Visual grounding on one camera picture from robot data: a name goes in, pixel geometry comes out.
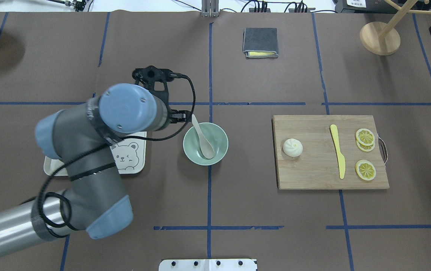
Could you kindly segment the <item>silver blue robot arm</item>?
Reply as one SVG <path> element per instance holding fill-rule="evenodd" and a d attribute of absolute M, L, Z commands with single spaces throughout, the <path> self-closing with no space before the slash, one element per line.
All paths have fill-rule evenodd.
<path fill-rule="evenodd" d="M 31 201 L 0 213 L 0 257 L 84 230 L 102 239 L 126 228 L 133 211 L 112 147 L 141 131 L 190 120 L 193 110 L 171 110 L 168 91 L 116 84 L 102 95 L 40 120 L 37 145 L 62 161 L 71 187 L 48 192 L 49 176 Z"/>

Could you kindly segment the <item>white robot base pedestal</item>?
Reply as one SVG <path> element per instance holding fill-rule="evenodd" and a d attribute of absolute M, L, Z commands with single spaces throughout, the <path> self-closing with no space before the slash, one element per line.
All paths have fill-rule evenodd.
<path fill-rule="evenodd" d="M 159 271 L 257 271 L 256 259 L 165 259 Z"/>

